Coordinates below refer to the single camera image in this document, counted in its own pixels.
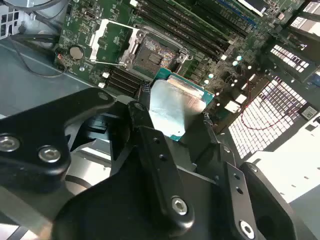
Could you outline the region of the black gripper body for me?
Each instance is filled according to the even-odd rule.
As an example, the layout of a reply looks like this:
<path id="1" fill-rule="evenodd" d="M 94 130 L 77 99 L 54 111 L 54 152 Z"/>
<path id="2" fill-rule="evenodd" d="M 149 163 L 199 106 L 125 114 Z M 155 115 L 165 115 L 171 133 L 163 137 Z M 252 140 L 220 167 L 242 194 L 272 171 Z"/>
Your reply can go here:
<path id="1" fill-rule="evenodd" d="M 229 191 L 230 158 L 214 162 L 212 183 L 179 171 L 146 110 L 130 110 L 132 130 L 118 171 L 69 200 L 56 240 L 222 240 L 240 237 Z"/>

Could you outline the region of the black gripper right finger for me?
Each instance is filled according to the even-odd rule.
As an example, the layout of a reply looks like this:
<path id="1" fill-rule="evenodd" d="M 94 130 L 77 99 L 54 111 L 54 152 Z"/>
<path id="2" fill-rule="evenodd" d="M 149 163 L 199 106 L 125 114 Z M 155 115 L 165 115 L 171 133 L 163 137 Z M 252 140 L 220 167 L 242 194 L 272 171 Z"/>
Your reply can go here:
<path id="1" fill-rule="evenodd" d="M 254 164 L 237 166 L 233 152 L 218 141 L 211 121 L 200 113 L 182 143 L 195 172 L 215 182 L 218 232 L 226 240 L 312 240 L 314 234 Z"/>

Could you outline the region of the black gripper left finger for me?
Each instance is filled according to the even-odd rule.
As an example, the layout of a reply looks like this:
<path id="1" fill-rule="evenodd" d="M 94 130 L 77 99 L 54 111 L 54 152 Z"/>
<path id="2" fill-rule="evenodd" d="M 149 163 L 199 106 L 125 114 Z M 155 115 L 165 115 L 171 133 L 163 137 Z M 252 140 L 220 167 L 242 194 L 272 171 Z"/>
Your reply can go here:
<path id="1" fill-rule="evenodd" d="M 72 134 L 67 128 L 97 115 L 105 115 L 113 126 L 110 141 L 116 143 L 118 163 L 132 131 L 130 110 L 148 112 L 137 101 L 119 109 L 109 94 L 88 88 L 2 119 L 0 182 L 35 192 L 59 187 L 71 164 Z"/>

